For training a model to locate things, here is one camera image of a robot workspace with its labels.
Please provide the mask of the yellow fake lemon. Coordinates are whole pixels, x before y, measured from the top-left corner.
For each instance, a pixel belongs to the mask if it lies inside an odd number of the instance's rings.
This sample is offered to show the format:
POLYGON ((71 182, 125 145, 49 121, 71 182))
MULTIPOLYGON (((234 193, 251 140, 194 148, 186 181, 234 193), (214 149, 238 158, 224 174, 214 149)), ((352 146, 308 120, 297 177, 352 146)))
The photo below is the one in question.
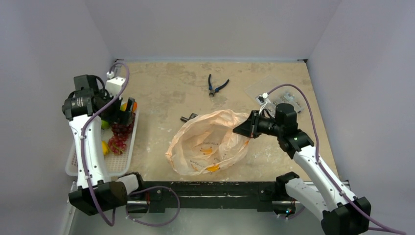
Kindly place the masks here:
POLYGON ((102 153, 104 156, 108 155, 110 153, 110 148, 108 147, 107 143, 105 141, 101 141, 102 145, 102 153))

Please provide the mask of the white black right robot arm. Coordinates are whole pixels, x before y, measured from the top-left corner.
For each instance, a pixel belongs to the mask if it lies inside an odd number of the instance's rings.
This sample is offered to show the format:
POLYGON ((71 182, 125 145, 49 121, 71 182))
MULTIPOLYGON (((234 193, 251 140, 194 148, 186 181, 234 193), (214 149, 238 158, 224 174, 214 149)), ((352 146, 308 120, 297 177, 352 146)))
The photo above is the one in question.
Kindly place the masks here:
POLYGON ((315 189, 290 172, 276 179, 276 196, 300 201, 320 221, 326 235, 359 235, 369 229, 369 220, 362 213, 370 214, 370 202, 358 198, 327 167, 310 137, 298 128, 292 105, 277 105, 274 117, 251 111, 233 132, 251 139, 261 134, 277 138, 280 148, 306 172, 315 189))

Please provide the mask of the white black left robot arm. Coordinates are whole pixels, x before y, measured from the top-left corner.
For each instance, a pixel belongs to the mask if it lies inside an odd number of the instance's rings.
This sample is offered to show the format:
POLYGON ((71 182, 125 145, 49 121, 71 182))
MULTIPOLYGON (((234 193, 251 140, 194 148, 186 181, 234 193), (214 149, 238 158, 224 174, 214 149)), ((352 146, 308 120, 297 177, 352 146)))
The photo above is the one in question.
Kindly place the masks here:
POLYGON ((131 124, 134 99, 129 98, 121 110, 121 94, 128 80, 108 74, 103 82, 95 75, 74 78, 75 90, 62 105, 69 123, 77 156, 77 186, 69 193, 69 202, 87 215, 95 215, 127 205, 128 196, 140 200, 146 187, 138 173, 130 173, 113 181, 102 151, 101 123, 131 124))

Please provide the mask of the light red fake grape bunch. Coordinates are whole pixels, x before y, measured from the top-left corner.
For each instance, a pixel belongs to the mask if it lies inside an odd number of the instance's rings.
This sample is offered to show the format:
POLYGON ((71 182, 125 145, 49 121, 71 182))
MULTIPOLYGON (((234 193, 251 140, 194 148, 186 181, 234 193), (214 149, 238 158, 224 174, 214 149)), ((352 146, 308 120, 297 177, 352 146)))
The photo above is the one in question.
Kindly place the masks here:
POLYGON ((127 148, 126 141, 127 138, 125 136, 112 136, 108 140, 107 145, 114 155, 122 155, 127 148))

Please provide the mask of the translucent orange plastic bag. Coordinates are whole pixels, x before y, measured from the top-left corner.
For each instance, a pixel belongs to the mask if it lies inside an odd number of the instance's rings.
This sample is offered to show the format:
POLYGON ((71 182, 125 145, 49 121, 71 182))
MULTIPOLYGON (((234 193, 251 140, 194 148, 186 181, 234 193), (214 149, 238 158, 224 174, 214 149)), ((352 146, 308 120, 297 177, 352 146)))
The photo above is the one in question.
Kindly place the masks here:
POLYGON ((225 109, 198 115, 187 121, 173 137, 166 158, 180 175, 196 176, 226 169, 248 153, 250 138, 233 129, 248 114, 225 109))

